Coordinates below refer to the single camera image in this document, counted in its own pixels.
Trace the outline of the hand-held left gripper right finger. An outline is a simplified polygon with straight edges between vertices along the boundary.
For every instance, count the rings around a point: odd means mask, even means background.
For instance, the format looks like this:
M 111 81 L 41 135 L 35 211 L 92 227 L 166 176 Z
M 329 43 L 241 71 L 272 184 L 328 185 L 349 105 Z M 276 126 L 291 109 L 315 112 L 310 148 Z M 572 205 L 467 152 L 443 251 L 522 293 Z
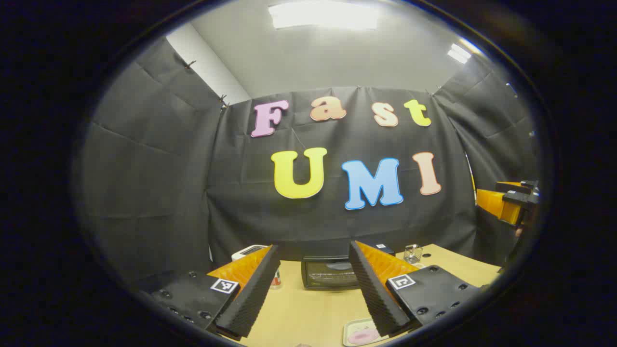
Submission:
M 381 336 L 430 325 L 481 292 L 440 266 L 418 268 L 359 241 L 350 242 L 349 261 Z

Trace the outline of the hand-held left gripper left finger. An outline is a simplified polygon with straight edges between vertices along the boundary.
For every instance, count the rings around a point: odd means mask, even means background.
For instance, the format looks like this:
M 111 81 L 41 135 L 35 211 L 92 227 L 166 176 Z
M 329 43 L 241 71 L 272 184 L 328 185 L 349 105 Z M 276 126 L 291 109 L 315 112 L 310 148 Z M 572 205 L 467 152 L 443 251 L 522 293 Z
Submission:
M 210 272 L 152 275 L 149 294 L 198 329 L 243 338 L 264 305 L 280 263 L 278 247 L 269 245 Z

